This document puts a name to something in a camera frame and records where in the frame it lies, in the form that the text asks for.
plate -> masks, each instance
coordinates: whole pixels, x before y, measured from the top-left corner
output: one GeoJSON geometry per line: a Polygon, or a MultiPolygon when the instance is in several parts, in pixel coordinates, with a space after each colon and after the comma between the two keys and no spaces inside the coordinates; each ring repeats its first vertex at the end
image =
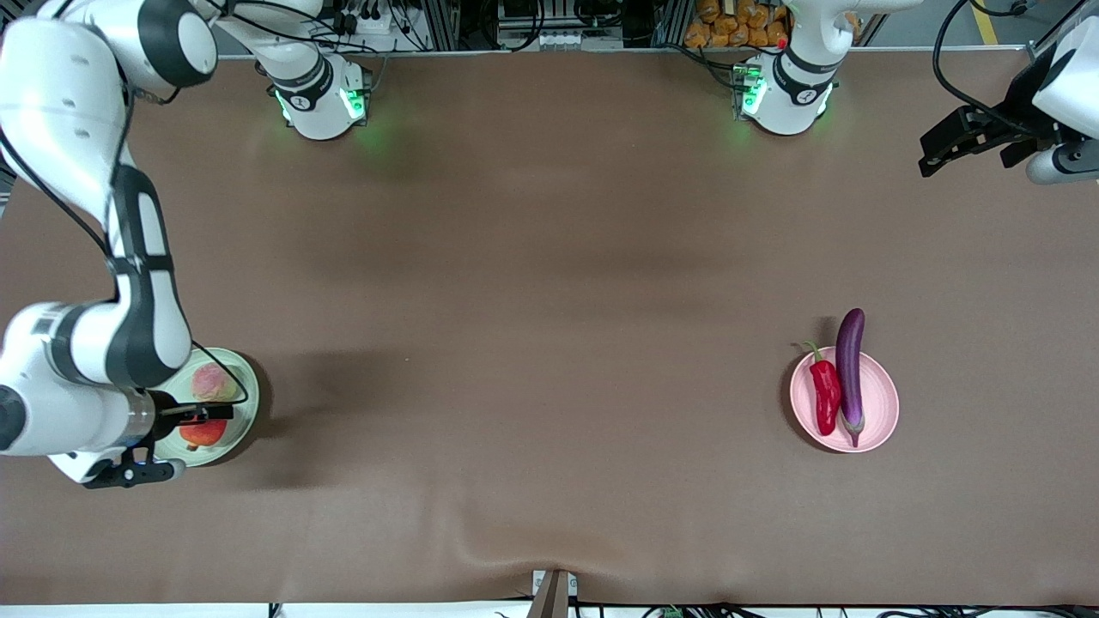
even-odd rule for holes
{"type": "MultiPolygon", "coordinates": [[[[835,346],[822,347],[821,355],[834,364],[835,346]]],[[[817,390],[813,388],[813,376],[809,372],[812,364],[813,355],[807,354],[793,369],[793,377],[790,378],[790,404],[793,406],[793,416],[813,440],[842,453],[865,453],[877,449],[892,435],[897,429],[897,418],[900,416],[897,387],[881,365],[865,352],[859,353],[858,376],[863,389],[863,416],[866,417],[866,426],[858,435],[858,448],[851,445],[851,434],[844,429],[843,420],[839,418],[835,431],[830,435],[821,435],[817,428],[817,390]]]]}
{"type": "MultiPolygon", "coordinates": [[[[198,450],[188,451],[187,441],[179,437],[179,428],[177,427],[156,443],[157,459],[182,460],[188,466],[212,463],[232,451],[233,446],[236,446],[244,439],[244,434],[248,432],[252,423],[256,420],[256,411],[259,409],[259,383],[256,380],[256,373],[252,371],[252,366],[243,356],[231,350],[222,347],[208,347],[207,350],[241,379],[244,387],[248,389],[248,400],[233,406],[233,418],[225,424],[225,434],[213,446],[199,446],[198,450]]],[[[212,362],[201,350],[191,350],[190,358],[176,372],[176,375],[155,387],[154,390],[168,393],[180,404],[193,401],[191,376],[199,367],[212,362]]]]}

chili pepper stem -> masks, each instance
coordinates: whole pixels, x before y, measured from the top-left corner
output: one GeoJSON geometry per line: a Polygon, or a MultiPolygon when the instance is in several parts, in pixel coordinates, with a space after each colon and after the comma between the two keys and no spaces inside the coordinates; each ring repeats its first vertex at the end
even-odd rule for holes
{"type": "Polygon", "coordinates": [[[808,345],[809,347],[813,349],[813,362],[814,363],[820,363],[821,361],[824,360],[824,356],[821,356],[821,351],[820,351],[819,347],[817,347],[815,343],[813,343],[812,341],[806,341],[804,344],[808,345]]]}

table surface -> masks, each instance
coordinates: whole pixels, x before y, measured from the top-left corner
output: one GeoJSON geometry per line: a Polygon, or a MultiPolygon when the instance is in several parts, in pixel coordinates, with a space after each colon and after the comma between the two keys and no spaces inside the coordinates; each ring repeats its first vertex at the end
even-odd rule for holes
{"type": "MultiPolygon", "coordinates": [[[[1015,53],[948,54],[999,100],[1015,53]]],[[[776,137],[662,54],[395,59],[370,124],[281,126],[223,63],[132,147],[195,336],[262,369],[247,448],[88,492],[0,461],[0,602],[512,597],[1099,604],[1099,208],[995,154],[932,179],[957,102],[922,53],[853,54],[776,137]],[[901,398],[868,454],[785,396],[852,307],[901,398]]],[[[20,186],[0,318],[109,294],[20,186]]]]}

red chili pepper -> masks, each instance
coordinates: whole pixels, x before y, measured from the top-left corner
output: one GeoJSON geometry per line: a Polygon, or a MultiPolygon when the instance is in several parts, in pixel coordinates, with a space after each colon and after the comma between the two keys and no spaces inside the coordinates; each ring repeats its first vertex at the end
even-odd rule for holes
{"type": "Polygon", "coordinates": [[[835,417],[840,412],[840,399],[843,390],[840,388],[840,375],[835,371],[835,365],[821,356],[821,351],[817,344],[807,341],[806,345],[813,349],[813,364],[809,367],[809,373],[813,375],[813,387],[817,389],[817,427],[821,430],[821,435],[829,435],[835,431],[835,417]]]}

purple eggplant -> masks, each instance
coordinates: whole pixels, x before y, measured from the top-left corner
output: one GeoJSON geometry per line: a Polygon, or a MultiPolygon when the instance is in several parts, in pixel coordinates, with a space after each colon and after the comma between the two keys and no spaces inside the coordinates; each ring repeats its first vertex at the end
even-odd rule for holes
{"type": "Polygon", "coordinates": [[[851,445],[858,448],[858,434],[866,426],[863,415],[863,388],[858,376],[858,355],[863,345],[863,328],[866,313],[852,309],[840,324],[840,335],[835,341],[835,368],[840,373],[840,388],[843,391],[843,427],[851,434],[851,445]]]}

